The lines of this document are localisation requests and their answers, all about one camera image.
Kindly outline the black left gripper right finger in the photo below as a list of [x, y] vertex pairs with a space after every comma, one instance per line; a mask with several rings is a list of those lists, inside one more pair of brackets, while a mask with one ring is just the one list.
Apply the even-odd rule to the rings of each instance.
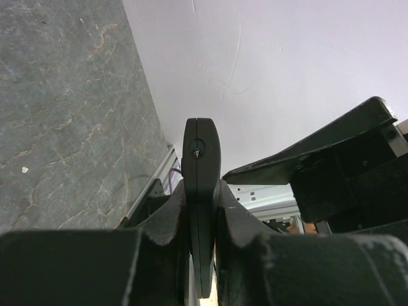
[[220, 305], [406, 305], [407, 246], [388, 235], [282, 234], [220, 183]]

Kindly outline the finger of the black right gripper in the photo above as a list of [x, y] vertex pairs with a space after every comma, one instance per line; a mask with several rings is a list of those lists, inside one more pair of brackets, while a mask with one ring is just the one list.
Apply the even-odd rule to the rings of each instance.
[[283, 151], [241, 166], [223, 176], [232, 185], [286, 185], [310, 156], [369, 132], [386, 128], [397, 116], [383, 98], [373, 96]]

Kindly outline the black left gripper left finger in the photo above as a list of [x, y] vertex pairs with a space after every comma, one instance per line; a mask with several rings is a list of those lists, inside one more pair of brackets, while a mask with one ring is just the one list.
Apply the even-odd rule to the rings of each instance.
[[131, 229], [1, 235], [2, 305], [187, 305], [184, 185]]

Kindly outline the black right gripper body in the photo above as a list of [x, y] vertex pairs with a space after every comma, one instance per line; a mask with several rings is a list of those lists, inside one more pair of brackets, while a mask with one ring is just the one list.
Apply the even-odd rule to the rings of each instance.
[[318, 233], [365, 231], [407, 219], [407, 135], [369, 132], [300, 163], [290, 185]]

